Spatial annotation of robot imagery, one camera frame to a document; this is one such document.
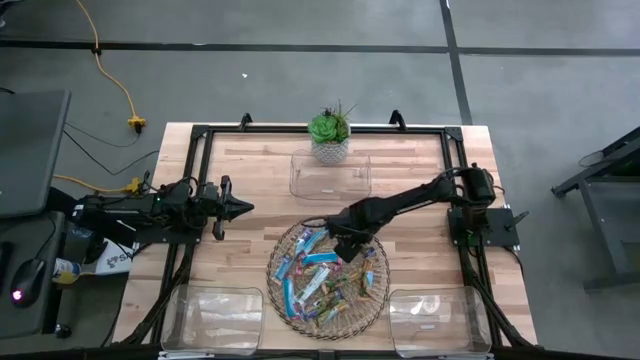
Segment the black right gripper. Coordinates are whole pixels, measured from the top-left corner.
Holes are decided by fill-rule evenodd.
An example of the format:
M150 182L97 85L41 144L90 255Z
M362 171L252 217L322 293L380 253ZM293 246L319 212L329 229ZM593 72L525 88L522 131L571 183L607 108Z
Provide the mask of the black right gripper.
M351 263L361 252L362 243L368 243L375 232L371 229L373 212L368 207L347 207L339 213L327 217L327 229L333 237L348 239L347 246L338 242L335 253Z

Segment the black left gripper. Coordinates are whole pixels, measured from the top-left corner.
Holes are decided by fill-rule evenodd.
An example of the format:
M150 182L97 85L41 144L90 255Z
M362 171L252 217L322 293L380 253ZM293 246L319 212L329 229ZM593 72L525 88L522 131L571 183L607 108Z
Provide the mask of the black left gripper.
M234 196L230 197L231 188L232 183L228 175L221 177L219 185L206 182L198 186L192 213L192 227L194 229L204 229L208 220L213 218L212 234L216 240L222 241L225 237L223 221L227 217L228 200L232 204L228 207L229 221L254 209L252 203L237 199Z

